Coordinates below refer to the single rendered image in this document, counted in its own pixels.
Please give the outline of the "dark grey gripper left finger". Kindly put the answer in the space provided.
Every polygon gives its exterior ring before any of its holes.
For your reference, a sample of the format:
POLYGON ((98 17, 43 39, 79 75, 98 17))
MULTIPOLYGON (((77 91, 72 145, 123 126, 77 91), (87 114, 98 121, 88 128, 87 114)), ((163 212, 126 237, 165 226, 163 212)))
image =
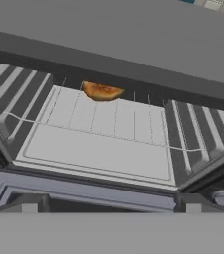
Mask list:
POLYGON ((49 211, 49 196, 41 193, 26 193, 10 204, 0 206, 0 212, 39 213, 49 211))

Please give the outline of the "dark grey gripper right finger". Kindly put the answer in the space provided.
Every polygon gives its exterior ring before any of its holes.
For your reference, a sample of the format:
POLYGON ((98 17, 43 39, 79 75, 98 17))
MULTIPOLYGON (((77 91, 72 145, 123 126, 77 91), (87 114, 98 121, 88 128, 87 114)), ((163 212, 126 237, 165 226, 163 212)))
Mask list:
POLYGON ((215 204, 198 193, 180 193, 175 202, 176 212, 224 213, 224 206, 215 204))

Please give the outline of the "grey toaster oven door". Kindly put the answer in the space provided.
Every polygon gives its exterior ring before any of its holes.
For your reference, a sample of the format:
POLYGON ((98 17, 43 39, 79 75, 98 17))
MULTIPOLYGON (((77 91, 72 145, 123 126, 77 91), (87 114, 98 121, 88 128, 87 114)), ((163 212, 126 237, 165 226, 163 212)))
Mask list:
POLYGON ((109 205, 148 212, 173 212, 173 197, 0 172, 0 206, 13 192, 48 193, 64 200, 109 205))

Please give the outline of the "pale grey oven tray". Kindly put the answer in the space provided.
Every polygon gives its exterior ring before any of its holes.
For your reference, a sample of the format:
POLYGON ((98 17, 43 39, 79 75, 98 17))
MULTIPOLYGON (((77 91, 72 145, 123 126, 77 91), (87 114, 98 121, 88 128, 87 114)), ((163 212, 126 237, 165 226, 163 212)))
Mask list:
MULTIPOLYGON (((50 91, 36 120, 49 113, 50 91)), ((176 189, 169 148, 35 123, 14 164, 141 187, 176 189)))

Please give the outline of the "toasted orange bread piece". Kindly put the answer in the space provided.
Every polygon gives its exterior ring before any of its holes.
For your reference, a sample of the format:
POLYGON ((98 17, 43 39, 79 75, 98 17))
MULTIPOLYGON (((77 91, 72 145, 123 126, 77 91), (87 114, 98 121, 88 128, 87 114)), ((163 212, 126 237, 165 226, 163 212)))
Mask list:
POLYGON ((88 97, 95 101, 112 101, 120 97, 125 90, 118 87, 86 81, 84 83, 84 92, 88 97))

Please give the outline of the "grey toaster oven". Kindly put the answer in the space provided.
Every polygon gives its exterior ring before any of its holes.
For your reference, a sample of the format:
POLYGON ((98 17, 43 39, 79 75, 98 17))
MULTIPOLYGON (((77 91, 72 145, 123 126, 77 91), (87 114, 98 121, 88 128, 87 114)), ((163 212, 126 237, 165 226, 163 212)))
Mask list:
POLYGON ((194 191, 224 176, 224 6, 195 0, 0 0, 0 154, 11 169, 133 189, 194 191), (176 189, 59 174, 14 161, 54 86, 122 88, 161 108, 176 189))

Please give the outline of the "white wall socket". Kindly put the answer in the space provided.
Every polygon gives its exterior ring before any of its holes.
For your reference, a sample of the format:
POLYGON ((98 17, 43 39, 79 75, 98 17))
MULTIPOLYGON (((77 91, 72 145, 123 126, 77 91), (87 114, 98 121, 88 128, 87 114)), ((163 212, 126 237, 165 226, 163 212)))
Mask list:
POLYGON ((195 0, 195 5, 210 9, 213 11, 219 11, 224 6, 224 1, 221 0, 195 0))

